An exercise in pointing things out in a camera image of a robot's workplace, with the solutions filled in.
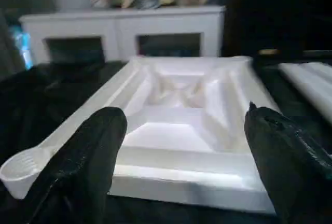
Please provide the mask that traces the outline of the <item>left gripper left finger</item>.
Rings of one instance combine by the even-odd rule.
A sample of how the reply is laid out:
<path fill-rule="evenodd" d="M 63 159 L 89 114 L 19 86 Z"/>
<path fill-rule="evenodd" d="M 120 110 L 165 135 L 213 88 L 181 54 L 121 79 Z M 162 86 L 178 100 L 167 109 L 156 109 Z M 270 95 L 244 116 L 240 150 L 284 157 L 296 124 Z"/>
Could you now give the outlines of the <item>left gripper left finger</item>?
<path fill-rule="evenodd" d="M 52 157 L 21 203 L 21 223 L 102 223 L 127 119 L 104 107 Z"/>

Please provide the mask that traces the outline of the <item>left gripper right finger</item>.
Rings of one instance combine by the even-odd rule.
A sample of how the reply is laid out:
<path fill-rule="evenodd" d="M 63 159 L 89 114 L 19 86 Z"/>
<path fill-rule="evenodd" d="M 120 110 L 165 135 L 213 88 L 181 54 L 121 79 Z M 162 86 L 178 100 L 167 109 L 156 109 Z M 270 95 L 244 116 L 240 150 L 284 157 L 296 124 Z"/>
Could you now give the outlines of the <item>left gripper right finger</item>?
<path fill-rule="evenodd" d="M 331 223 L 331 156 L 295 122 L 249 104 L 244 132 L 282 223 Z"/>

